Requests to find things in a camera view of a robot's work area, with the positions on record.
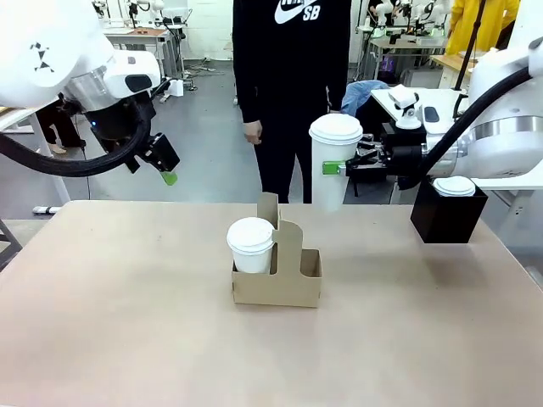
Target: yellow jacket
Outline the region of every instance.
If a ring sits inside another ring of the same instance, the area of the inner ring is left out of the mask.
[[[446,53],[456,55],[467,50],[477,18],[480,0],[456,0],[452,6],[452,35]],[[487,0],[473,50],[488,51],[495,47],[500,32],[517,18],[520,0]]]

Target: blue cloth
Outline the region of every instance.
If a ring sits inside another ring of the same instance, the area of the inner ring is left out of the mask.
[[[389,89],[389,86],[381,81],[359,81],[350,83],[341,105],[341,113],[356,116],[356,110],[360,108],[372,96],[374,89]]]

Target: robot logo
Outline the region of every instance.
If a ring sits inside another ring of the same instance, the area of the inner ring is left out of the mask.
[[[51,72],[54,72],[53,68],[51,68],[47,63],[43,61],[43,56],[45,55],[45,52],[49,49],[48,47],[42,48],[42,44],[39,42],[36,42],[35,44],[31,45],[31,49],[36,49],[39,56],[40,56],[40,66],[37,66],[34,68],[34,71],[42,70],[44,68],[49,68]]]

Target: paper coffee cup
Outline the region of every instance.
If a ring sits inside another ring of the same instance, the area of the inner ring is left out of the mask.
[[[311,125],[309,134],[313,139],[313,204],[330,212],[338,210],[349,178],[323,175],[322,163],[352,159],[362,139],[362,127],[357,118],[347,114],[327,114]]]
[[[475,184],[465,176],[437,178],[434,189],[442,197],[472,197],[475,195]]]
[[[227,233],[236,269],[243,273],[269,274],[272,262],[273,225],[261,218],[244,218]]]

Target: person's right hand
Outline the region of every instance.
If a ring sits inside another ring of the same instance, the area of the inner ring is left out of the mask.
[[[262,135],[262,124],[260,120],[251,123],[244,123],[245,138],[251,144],[258,146],[262,143],[260,136]]]

